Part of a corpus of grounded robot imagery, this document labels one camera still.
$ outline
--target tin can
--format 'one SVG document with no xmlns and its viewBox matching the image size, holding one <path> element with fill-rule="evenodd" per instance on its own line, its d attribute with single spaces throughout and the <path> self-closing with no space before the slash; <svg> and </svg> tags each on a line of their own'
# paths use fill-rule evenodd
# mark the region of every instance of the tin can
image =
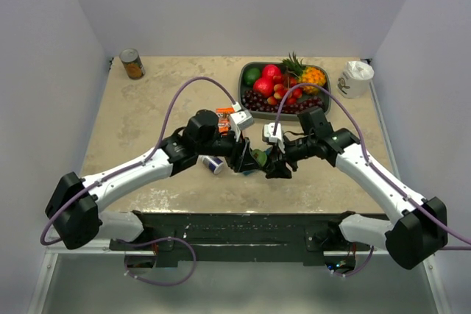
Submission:
<svg viewBox="0 0 471 314">
<path fill-rule="evenodd" d="M 214 156 L 200 156 L 202 164 L 205 165 L 213 174 L 221 173 L 224 162 L 221 159 Z"/>
<path fill-rule="evenodd" d="M 138 51 L 135 49 L 125 49 L 119 54 L 119 59 L 124 65 L 124 70 L 130 79 L 140 79 L 146 71 L 139 57 Z"/>
</svg>

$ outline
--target countertop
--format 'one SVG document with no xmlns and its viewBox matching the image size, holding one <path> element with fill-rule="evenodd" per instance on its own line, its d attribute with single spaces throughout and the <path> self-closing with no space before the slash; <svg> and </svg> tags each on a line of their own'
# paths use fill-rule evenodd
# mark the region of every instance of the countertop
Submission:
<svg viewBox="0 0 471 314">
<path fill-rule="evenodd" d="M 155 145 L 163 116 L 177 89 L 193 76 L 210 76 L 237 96 L 238 78 L 249 62 L 277 62 L 281 57 L 142 57 L 146 75 L 127 77 L 119 58 L 110 74 L 99 108 L 82 175 L 95 174 L 122 164 Z M 352 113 L 363 131 L 372 155 L 390 169 L 385 143 L 371 93 L 346 99 L 336 81 L 347 57 L 306 57 L 304 63 L 324 68 L 333 94 Z M 170 116 L 166 136 L 186 125 L 197 110 L 229 107 L 227 97 L 209 82 L 195 82 L 180 95 Z M 334 129 L 353 125 L 334 102 L 327 114 Z M 265 149 L 261 128 L 267 121 L 255 119 L 245 135 L 254 149 Z M 297 122 L 282 122 L 284 130 L 300 131 Z M 115 211 L 193 213 L 361 213 L 381 212 L 379 206 L 348 176 L 326 161 L 311 158 L 299 162 L 292 179 L 265 179 L 261 172 L 249 176 L 226 168 L 214 176 L 201 164 L 172 178 L 156 181 L 125 196 L 109 207 Z"/>
</svg>

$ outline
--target lime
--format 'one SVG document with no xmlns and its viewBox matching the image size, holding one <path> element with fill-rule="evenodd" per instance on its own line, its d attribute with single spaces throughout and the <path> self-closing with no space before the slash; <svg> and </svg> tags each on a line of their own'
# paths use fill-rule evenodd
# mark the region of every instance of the lime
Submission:
<svg viewBox="0 0 471 314">
<path fill-rule="evenodd" d="M 260 72 L 259 68 L 251 68 L 244 72 L 244 82 L 245 85 L 252 87 L 255 81 L 260 79 L 262 73 Z"/>
</svg>

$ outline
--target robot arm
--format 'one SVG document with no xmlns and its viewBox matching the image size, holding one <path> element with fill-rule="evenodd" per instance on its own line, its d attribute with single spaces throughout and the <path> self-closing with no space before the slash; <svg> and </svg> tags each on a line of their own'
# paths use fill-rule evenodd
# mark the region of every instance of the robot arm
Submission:
<svg viewBox="0 0 471 314">
<path fill-rule="evenodd" d="M 79 179 L 75 174 L 65 175 L 59 182 L 46 208 L 49 218 L 74 194 L 97 183 L 93 195 L 85 193 L 73 207 L 69 207 L 55 222 L 54 228 L 68 249 L 76 249 L 94 238 L 134 241 L 144 231 L 141 220 L 134 213 L 110 213 L 107 206 L 122 196 L 159 179 L 174 176 L 195 165 L 200 154 L 224 157 L 235 172 L 262 170 L 266 178 L 291 178 L 297 170 L 297 161 L 309 157 L 327 160 L 355 180 L 384 210 L 388 221 L 345 213 L 326 229 L 327 235 L 317 237 L 360 242 L 387 249 L 404 268 L 412 268 L 443 247 L 446 232 L 441 231 L 384 182 L 365 163 L 358 138 L 347 129 L 333 131 L 319 108 L 298 115 L 305 136 L 290 141 L 275 124 L 263 128 L 263 141 L 272 146 L 268 156 L 252 150 L 248 138 L 241 131 L 253 123 L 247 111 L 233 113 L 231 131 L 221 135 L 218 118 L 207 110 L 199 111 L 187 126 L 164 139 L 151 159 L 145 161 L 151 150 L 123 165 L 99 174 Z M 103 176 L 127 165 L 141 162 L 141 166 L 102 182 Z M 446 209 L 437 198 L 430 201 L 409 190 L 385 168 L 379 167 L 397 185 L 408 190 L 414 201 L 427 208 L 446 223 Z"/>
</svg>

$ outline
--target white wall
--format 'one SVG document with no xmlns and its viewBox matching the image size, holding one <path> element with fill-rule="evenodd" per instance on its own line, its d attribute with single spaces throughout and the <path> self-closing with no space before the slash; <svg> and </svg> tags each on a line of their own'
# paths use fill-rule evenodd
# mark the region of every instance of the white wall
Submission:
<svg viewBox="0 0 471 314">
<path fill-rule="evenodd" d="M 371 57 L 405 0 L 79 0 L 109 55 Z"/>
<path fill-rule="evenodd" d="M 77 0 L 0 0 L 0 313 L 24 313 L 44 208 L 81 166 L 106 58 Z"/>
<path fill-rule="evenodd" d="M 407 0 L 373 58 L 401 177 L 471 236 L 471 0 Z M 450 239 L 451 244 L 458 241 Z M 471 253 L 438 254 L 454 313 L 469 313 Z"/>
</svg>

